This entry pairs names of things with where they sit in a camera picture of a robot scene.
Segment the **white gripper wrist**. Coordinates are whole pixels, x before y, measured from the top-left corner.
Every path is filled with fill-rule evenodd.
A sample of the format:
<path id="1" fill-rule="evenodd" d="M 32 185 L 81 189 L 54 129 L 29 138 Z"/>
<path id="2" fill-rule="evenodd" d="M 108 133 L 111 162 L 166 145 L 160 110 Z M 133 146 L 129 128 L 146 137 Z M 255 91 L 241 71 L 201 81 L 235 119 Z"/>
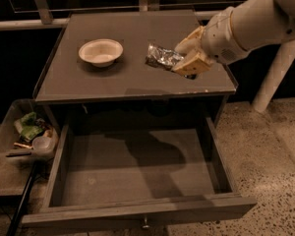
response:
<path id="1" fill-rule="evenodd" d="M 171 71 L 181 76 L 198 75 L 210 70 L 214 63 L 212 59 L 229 65 L 246 58 L 249 52 L 240 45 L 233 32 L 233 11 L 234 7 L 228 7 L 219 12 L 205 27 L 199 26 L 181 40 L 174 50 L 183 59 Z"/>

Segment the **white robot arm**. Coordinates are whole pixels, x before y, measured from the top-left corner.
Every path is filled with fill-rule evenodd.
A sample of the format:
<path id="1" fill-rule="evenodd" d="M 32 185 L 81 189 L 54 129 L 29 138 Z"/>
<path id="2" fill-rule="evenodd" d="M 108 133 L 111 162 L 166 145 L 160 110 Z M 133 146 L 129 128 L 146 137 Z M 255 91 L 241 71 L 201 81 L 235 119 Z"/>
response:
<path id="1" fill-rule="evenodd" d="M 261 47 L 295 40 L 295 0 L 247 0 L 214 15 L 176 45 L 184 59 L 172 71 L 206 72 L 215 63 L 229 65 Z"/>

